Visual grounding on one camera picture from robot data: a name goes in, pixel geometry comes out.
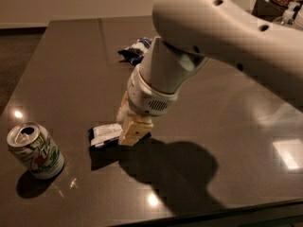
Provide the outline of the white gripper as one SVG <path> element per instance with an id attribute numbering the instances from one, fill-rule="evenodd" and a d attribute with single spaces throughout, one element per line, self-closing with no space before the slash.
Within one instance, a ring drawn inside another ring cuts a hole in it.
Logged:
<path id="1" fill-rule="evenodd" d="M 124 93 L 116 114 L 116 122 L 122 123 L 122 133 L 118 143 L 121 146 L 136 144 L 152 130 L 151 116 L 166 114 L 177 98 L 177 93 L 170 95 L 152 89 L 141 76 L 140 66 L 137 65 L 131 73 L 127 84 L 127 93 Z M 136 114 L 128 115 L 129 105 Z"/>

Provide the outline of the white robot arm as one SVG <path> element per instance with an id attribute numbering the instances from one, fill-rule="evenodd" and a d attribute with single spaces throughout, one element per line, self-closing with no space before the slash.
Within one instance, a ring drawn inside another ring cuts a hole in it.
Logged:
<path id="1" fill-rule="evenodd" d="M 297 109 L 303 106 L 301 31 L 261 20 L 231 0 L 155 0 L 158 33 L 133 70 L 116 120 L 132 146 L 166 114 L 181 85 L 210 59 L 241 69 Z"/>

